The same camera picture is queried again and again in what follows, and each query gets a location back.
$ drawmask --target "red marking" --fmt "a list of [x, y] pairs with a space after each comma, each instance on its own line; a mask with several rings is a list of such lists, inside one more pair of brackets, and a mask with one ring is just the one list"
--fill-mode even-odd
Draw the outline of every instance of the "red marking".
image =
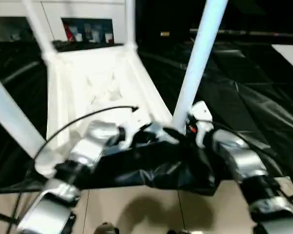
[[196, 129], [191, 126], [190, 126], [190, 130], [191, 130], [191, 132], [196, 133]]

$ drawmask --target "black cable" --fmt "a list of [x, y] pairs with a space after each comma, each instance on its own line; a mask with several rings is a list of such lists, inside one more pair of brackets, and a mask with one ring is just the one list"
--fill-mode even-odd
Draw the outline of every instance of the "black cable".
[[[38, 150], [37, 153], [35, 154], [35, 156], [34, 156], [34, 158], [33, 158], [33, 163], [32, 163], [32, 165], [30, 166], [30, 168], [27, 170], [27, 172], [26, 172], [26, 174], [25, 174], [25, 178], [24, 178], [24, 180], [28, 179], [29, 175], [30, 175], [30, 174], [32, 173], [32, 171], [35, 169], [35, 161], [36, 161], [37, 157], [39, 156], [39, 154], [41, 153], [41, 151], [42, 151], [42, 150], [45, 148], [45, 146], [46, 146], [46, 145], [47, 145], [47, 144], [48, 144], [53, 138], [55, 138], [59, 133], [61, 133], [61, 132], [62, 132], [63, 130], [65, 130], [67, 127], [71, 126], [72, 124], [74, 124], [74, 123], [76, 123], [76, 122], [78, 122], [78, 121], [80, 121], [80, 120], [82, 120], [82, 119], [85, 119], [85, 118], [87, 118], [87, 117], [90, 117], [90, 116], [96, 115], [96, 114], [101, 113], [101, 112], [105, 112], [105, 111], [109, 111], [109, 110], [113, 110], [113, 109], [120, 109], [120, 108], [131, 108], [133, 112], [136, 111], [136, 110], [138, 109], [138, 107], [136, 107], [136, 106], [114, 106], [114, 107], [104, 108], [104, 109], [101, 109], [101, 110], [98, 110], [98, 111], [91, 112], [91, 113], [89, 113], [89, 114], [87, 114], [87, 115], [81, 116], [81, 117], [79, 117], [79, 118], [77, 118], [77, 119], [75, 119], [75, 120], [73, 120], [73, 121], [67, 123], [66, 125], [64, 125], [64, 126], [63, 126], [62, 128], [60, 128], [59, 130], [57, 130], [55, 133], [53, 133], [53, 134], [51, 135], [51, 137], [50, 137], [48, 140], [45, 141], [45, 143], [39, 148], [39, 150]], [[24, 185], [23, 189], [21, 189], [21, 191], [20, 191], [20, 193], [19, 193], [19, 195], [18, 195], [18, 199], [17, 199], [17, 201], [16, 201], [16, 203], [15, 203], [15, 205], [14, 205], [14, 209], [13, 209], [13, 213], [12, 213], [12, 217], [11, 217], [12, 220], [15, 219], [15, 215], [16, 215], [16, 212], [17, 212], [17, 208], [18, 208], [18, 206], [19, 206], [19, 202], [20, 202], [20, 200], [21, 200], [21, 196], [22, 196], [22, 190], [25, 189], [25, 185]], [[10, 233], [12, 225], [13, 225], [13, 222], [9, 222], [9, 226], [8, 226], [7, 231], [6, 231], [6, 234], [9, 234], [9, 233]]]

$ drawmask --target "white metal pole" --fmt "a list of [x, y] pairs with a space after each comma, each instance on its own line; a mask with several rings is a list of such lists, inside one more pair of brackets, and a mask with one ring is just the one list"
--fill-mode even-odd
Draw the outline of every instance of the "white metal pole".
[[1, 83], [0, 124], [31, 157], [45, 142]]
[[[45, 140], [0, 83], [0, 124], [32, 158]], [[47, 147], [36, 160], [36, 170], [49, 177], [62, 157]]]
[[126, 0], [126, 28], [127, 41], [126, 46], [137, 49], [136, 43], [136, 5], [135, 0]]
[[196, 35], [185, 79], [178, 97], [172, 125], [184, 132], [187, 112], [190, 110], [200, 85], [210, 51], [228, 0], [207, 0]]
[[45, 54], [55, 54], [56, 51], [52, 46], [51, 42], [49, 41], [49, 39], [47, 38], [44, 29], [42, 28], [42, 24], [40, 23], [40, 20], [36, 14], [36, 11], [33, 7], [33, 3], [31, 2], [31, 0], [22, 0], [22, 3], [27, 11], [27, 18], [30, 27], [34, 32], [35, 38], [42, 51], [42, 55], [44, 56]]

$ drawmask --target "black plastic sheet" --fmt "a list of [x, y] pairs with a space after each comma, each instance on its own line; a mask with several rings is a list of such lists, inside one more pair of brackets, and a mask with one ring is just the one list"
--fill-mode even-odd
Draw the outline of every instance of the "black plastic sheet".
[[[59, 43], [61, 51], [87, 49], [94, 44]], [[185, 75], [191, 45], [140, 47], [139, 54], [164, 102], [173, 113]], [[0, 80], [37, 62], [5, 83], [17, 104], [45, 137], [47, 114], [46, 68], [36, 45], [0, 44]], [[195, 101], [204, 100], [213, 120], [242, 133], [259, 147], [293, 167], [293, 67], [270, 45], [217, 42], [209, 58]], [[147, 185], [212, 195], [219, 180], [228, 178], [222, 160], [210, 152], [159, 147], [106, 156], [87, 188]], [[262, 156], [276, 176], [280, 170]], [[192, 160], [197, 160], [197, 167]], [[0, 190], [38, 190], [43, 179], [33, 175], [22, 183], [30, 157], [0, 126]]]

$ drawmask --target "tiled floor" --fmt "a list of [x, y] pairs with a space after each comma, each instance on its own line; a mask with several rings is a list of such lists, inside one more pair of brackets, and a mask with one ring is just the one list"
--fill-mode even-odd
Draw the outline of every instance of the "tiled floor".
[[[293, 194], [287, 179], [283, 189]], [[24, 197], [22, 204], [35, 195]], [[16, 195], [0, 195], [0, 212], [12, 213]], [[75, 213], [74, 234], [93, 234], [103, 222], [111, 222], [121, 234], [166, 234], [186, 228], [212, 234], [251, 234], [253, 222], [237, 185], [221, 183], [213, 197], [144, 186], [83, 191]], [[0, 222], [0, 234], [7, 224]]]

